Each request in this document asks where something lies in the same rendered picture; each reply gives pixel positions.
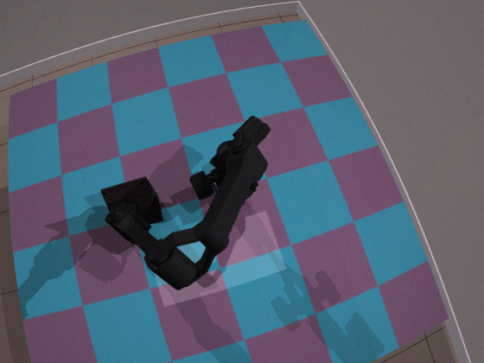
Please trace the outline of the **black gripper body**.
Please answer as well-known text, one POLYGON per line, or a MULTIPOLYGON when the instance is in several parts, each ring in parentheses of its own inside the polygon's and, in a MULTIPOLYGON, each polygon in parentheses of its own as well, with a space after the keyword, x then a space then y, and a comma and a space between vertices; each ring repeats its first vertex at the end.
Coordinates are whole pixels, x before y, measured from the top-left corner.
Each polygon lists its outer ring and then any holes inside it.
POLYGON ((217 183, 218 187, 220 187, 220 183, 224 180, 225 176, 226 172, 223 171, 221 173, 218 169, 208 175, 206 175, 203 170, 195 175, 191 175, 190 181, 194 187, 198 199, 204 200, 213 195, 214 191, 211 183, 215 182, 217 183))

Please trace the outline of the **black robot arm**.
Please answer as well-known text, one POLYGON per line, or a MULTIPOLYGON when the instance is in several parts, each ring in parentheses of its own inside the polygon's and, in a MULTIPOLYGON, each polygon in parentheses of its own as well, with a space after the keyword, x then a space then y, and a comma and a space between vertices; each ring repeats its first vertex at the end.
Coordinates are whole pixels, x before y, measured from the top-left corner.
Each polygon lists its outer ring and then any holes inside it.
POLYGON ((233 134, 234 139, 219 145, 210 163, 226 176, 204 219, 194 227, 157 240, 149 233, 152 226, 140 216, 132 195, 112 201, 105 221, 146 254, 147 267, 163 281, 176 290, 188 287, 207 274, 214 258, 228 246, 229 233, 243 202, 257 191, 258 181, 268 167, 258 145, 270 132, 267 123, 250 116, 233 134), (197 241, 206 248, 194 263, 177 246, 197 241))

